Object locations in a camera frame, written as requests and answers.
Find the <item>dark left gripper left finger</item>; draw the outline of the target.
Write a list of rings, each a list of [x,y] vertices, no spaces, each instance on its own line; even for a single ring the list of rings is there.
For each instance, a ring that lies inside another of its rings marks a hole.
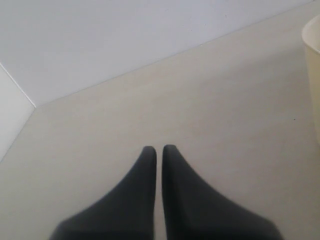
[[[142,149],[126,176],[103,198],[62,221],[52,240],[152,240],[157,153]]]

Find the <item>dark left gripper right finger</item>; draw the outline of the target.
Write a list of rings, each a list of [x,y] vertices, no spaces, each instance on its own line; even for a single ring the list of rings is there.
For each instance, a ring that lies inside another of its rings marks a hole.
[[[268,219],[213,189],[175,145],[162,152],[162,202],[169,240],[281,240]]]

